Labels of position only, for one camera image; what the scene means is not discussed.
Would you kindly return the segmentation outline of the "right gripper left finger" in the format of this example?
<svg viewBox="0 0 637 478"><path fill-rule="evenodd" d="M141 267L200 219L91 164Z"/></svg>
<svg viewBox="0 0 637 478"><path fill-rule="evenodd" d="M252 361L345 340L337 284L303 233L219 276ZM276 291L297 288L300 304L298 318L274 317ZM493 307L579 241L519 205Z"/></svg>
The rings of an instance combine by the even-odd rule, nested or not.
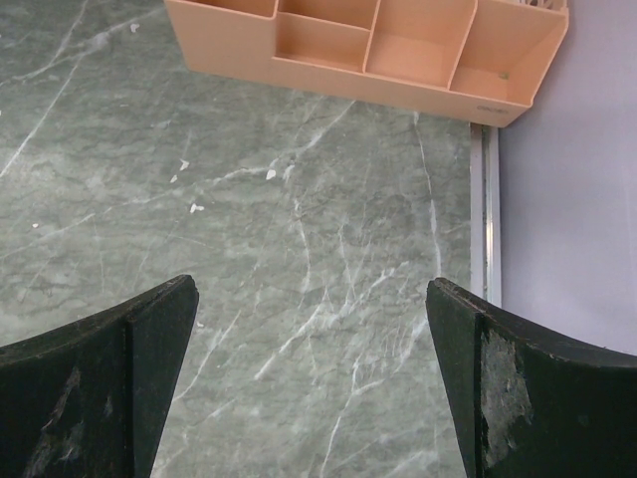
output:
<svg viewBox="0 0 637 478"><path fill-rule="evenodd" d="M149 476L198 302L179 275L2 347L2 476Z"/></svg>

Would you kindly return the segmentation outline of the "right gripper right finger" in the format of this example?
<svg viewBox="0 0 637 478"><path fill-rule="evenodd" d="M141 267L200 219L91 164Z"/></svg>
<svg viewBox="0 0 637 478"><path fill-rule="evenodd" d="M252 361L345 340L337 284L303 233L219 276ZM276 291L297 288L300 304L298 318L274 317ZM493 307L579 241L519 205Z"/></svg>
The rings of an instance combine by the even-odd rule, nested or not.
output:
<svg viewBox="0 0 637 478"><path fill-rule="evenodd" d="M636 358L436 278L426 309L469 477L633 477Z"/></svg>

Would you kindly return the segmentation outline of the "orange file organizer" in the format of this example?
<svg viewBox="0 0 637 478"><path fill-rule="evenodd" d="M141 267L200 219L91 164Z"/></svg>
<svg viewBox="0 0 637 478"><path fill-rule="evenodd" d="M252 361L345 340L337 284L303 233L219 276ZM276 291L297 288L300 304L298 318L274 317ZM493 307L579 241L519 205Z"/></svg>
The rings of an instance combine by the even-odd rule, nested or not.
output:
<svg viewBox="0 0 637 478"><path fill-rule="evenodd" d="M170 1L187 67L505 127L566 35L564 1Z"/></svg>

